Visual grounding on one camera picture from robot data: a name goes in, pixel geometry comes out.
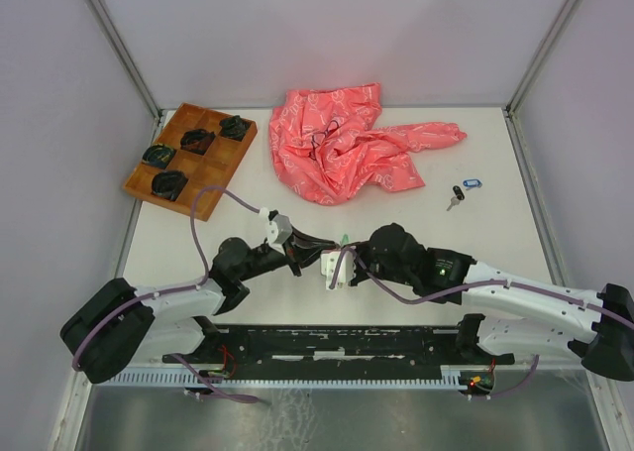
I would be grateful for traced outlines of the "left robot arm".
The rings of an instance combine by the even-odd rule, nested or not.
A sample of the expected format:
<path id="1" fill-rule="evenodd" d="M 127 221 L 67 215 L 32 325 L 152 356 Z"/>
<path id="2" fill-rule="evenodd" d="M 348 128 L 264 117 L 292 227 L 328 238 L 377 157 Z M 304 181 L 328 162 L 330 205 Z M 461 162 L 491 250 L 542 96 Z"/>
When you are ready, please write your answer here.
<path id="1" fill-rule="evenodd" d="M 71 367 L 92 384 L 105 383 L 135 362 L 172 353 L 207 362 L 219 350 L 218 336 L 206 329 L 212 317 L 234 310 L 249 295 L 247 280 L 289 268 L 295 276 L 337 248 L 332 240 L 298 230 L 280 244 L 251 247 L 224 240 L 207 277 L 163 287 L 134 287 L 123 278 L 106 282 L 61 327 Z"/>

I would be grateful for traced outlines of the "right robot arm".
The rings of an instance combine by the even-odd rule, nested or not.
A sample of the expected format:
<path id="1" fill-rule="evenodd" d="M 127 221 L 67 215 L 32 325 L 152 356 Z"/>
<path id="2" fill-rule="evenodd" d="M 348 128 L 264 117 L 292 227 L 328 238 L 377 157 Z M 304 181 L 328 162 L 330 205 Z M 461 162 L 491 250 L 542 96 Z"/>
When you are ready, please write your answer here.
<path id="1" fill-rule="evenodd" d="M 426 248 L 391 223 L 346 249 L 356 270 L 350 280 L 412 289 L 410 304 L 454 303 L 500 312 L 458 334 L 456 354 L 476 363 L 487 354 L 577 359 L 607 379 L 633 379 L 633 298 L 623 286 L 601 290 L 536 282 L 453 250 Z"/>

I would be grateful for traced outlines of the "key with black head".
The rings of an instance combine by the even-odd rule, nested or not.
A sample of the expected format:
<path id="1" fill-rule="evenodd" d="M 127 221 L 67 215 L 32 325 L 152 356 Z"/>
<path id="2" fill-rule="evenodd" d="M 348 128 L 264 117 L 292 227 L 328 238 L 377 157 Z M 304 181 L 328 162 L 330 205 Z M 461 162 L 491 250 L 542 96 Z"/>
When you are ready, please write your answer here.
<path id="1" fill-rule="evenodd" d="M 454 185 L 452 187 L 452 191 L 453 196 L 450 199 L 450 204 L 447 207 L 447 211 L 451 211 L 454 207 L 458 206 L 465 199 L 465 194 L 458 185 Z"/>

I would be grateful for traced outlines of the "pink patterned cloth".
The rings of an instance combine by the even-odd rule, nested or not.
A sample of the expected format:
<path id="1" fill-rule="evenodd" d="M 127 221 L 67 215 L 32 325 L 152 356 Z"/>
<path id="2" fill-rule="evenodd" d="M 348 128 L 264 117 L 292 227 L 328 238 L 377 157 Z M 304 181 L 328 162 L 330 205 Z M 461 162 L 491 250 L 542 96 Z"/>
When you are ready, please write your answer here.
<path id="1" fill-rule="evenodd" d="M 366 185 L 387 192 L 423 187 L 413 153 L 451 148 L 467 138 L 455 123 L 423 122 L 377 127 L 381 86 L 286 93 L 268 123 L 271 162 L 278 180 L 301 198 L 322 206 L 353 199 Z M 309 139 L 332 119 L 340 129 L 308 158 Z"/>

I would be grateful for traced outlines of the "eyeglasses on cloth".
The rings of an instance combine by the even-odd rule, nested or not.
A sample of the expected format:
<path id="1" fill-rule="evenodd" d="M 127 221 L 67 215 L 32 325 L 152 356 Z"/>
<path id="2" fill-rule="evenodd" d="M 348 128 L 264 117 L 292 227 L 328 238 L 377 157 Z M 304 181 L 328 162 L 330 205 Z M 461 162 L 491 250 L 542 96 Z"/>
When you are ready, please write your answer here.
<path id="1" fill-rule="evenodd" d="M 310 150 L 308 158 L 311 161 L 317 161 L 317 149 L 328 139 L 329 136 L 336 133 L 340 129 L 340 123 L 337 119 L 332 119 L 322 131 L 313 132 L 309 139 Z"/>

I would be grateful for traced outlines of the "blue key tag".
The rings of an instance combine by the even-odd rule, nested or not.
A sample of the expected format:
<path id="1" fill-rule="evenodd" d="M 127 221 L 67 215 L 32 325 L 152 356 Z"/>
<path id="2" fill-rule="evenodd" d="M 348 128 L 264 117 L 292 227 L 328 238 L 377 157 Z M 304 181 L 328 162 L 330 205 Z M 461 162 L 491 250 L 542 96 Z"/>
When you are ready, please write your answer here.
<path id="1" fill-rule="evenodd" d="M 476 189 L 482 187 L 482 182 L 477 178 L 470 178 L 463 181 L 463 187 L 466 190 Z"/>

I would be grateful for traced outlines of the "wooden compartment tray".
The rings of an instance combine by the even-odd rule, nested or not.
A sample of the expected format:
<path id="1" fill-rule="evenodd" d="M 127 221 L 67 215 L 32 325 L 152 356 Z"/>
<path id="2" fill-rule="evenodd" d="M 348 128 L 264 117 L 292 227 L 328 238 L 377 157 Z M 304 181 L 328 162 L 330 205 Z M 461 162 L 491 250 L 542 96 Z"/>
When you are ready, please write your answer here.
<path id="1" fill-rule="evenodd" d="M 123 188 L 156 206 L 206 221 L 258 132 L 257 123 L 181 104 Z"/>

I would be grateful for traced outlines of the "dark rolled item top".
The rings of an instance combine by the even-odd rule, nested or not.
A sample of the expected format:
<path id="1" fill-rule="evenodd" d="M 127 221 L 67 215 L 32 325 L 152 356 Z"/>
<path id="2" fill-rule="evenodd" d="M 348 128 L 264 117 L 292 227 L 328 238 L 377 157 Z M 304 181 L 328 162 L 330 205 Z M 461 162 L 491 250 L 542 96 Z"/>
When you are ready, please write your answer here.
<path id="1" fill-rule="evenodd" d="M 220 136 L 241 142 L 251 126 L 251 122 L 239 115 L 230 116 L 219 121 Z"/>

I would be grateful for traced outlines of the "dark rolled item bottom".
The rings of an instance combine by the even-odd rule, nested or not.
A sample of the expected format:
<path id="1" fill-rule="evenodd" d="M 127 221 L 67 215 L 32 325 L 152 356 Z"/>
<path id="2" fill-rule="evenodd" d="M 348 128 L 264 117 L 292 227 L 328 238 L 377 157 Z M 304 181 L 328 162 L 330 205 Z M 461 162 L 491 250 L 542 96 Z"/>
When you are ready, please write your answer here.
<path id="1" fill-rule="evenodd" d="M 188 178 L 180 170 L 161 171 L 152 179 L 151 193 L 153 196 L 173 202 L 187 183 Z"/>

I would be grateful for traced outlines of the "dark rolled item middle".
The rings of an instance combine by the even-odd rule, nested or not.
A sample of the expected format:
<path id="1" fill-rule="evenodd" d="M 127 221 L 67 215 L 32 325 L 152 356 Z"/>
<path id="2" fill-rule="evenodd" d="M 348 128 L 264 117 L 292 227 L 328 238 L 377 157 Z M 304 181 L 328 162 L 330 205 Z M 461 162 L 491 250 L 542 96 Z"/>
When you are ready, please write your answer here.
<path id="1" fill-rule="evenodd" d="M 213 131 L 202 128 L 189 130 L 182 135 L 180 148 L 195 155 L 204 155 L 215 138 L 216 135 Z"/>

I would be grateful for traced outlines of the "dark green rolled item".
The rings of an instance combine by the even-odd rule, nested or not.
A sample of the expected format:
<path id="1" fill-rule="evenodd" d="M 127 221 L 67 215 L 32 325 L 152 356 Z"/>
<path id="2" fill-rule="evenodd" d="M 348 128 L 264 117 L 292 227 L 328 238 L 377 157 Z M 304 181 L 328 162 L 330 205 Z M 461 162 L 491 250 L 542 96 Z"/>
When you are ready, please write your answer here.
<path id="1" fill-rule="evenodd" d="M 142 155 L 142 164 L 156 168 L 166 169 L 174 158 L 176 149 L 165 144 L 153 144 Z"/>

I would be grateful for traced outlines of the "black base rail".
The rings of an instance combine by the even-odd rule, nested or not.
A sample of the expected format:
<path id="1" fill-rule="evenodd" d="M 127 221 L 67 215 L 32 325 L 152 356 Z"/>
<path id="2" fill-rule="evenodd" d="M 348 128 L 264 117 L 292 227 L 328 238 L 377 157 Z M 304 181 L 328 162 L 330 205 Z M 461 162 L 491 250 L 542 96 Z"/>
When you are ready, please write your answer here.
<path id="1" fill-rule="evenodd" d="M 225 324 L 182 357 L 191 365 L 226 367 L 233 377 L 242 367 L 262 364 L 282 374 L 294 363 L 315 370 L 335 362 L 370 363 L 373 371 L 432 366 L 512 365 L 511 353 L 483 350 L 476 329 L 481 314 L 470 314 L 454 326 L 292 326 Z"/>

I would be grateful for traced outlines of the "right aluminium frame post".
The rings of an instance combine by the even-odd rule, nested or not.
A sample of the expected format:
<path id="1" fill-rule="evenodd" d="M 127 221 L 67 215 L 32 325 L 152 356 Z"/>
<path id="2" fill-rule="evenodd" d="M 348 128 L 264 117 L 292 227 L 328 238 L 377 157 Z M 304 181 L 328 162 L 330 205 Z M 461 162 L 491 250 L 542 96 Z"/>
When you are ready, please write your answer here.
<path id="1" fill-rule="evenodd" d="M 516 89 L 506 104 L 505 111 L 509 116 L 516 114 L 524 104 L 532 86 L 546 65 L 559 39 L 564 34 L 582 0 L 564 0 L 561 8 L 542 38 L 536 52 L 532 56 Z"/>

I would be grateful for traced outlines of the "aluminium frame post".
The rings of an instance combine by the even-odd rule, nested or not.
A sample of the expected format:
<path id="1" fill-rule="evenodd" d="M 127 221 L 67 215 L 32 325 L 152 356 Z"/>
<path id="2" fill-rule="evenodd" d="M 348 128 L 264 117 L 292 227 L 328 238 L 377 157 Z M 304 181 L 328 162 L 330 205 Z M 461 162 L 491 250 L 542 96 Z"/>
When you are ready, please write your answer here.
<path id="1" fill-rule="evenodd" d="M 120 65 L 123 67 L 126 75 L 131 81 L 137 94 L 140 96 L 143 104 L 152 117 L 161 118 L 162 109 L 156 102 L 147 83 L 145 82 L 137 64 L 128 50 L 119 30 L 117 29 L 104 0 L 84 0 L 88 9 L 92 13 L 101 33 L 106 38 L 108 44 L 113 50 Z"/>
<path id="2" fill-rule="evenodd" d="M 546 65 L 559 39 L 564 34 L 582 0 L 564 0 L 561 8 L 542 38 L 536 52 L 532 56 L 516 89 L 506 104 L 505 111 L 509 116 L 516 114 L 524 104 L 532 86 Z"/>

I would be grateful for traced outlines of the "left aluminium frame post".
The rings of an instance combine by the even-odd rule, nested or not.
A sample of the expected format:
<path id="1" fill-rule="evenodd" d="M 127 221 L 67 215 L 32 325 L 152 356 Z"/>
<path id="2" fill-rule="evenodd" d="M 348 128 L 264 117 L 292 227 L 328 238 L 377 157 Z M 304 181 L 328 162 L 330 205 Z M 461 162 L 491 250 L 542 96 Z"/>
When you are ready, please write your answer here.
<path id="1" fill-rule="evenodd" d="M 161 118 L 162 109 L 156 102 L 147 83 L 145 82 L 137 64 L 128 50 L 119 30 L 117 29 L 104 0 L 84 0 L 88 9 L 92 13 L 101 33 L 106 38 L 108 44 L 113 50 L 120 65 L 123 67 L 126 75 L 131 81 L 137 94 L 140 96 L 143 104 L 152 117 Z"/>

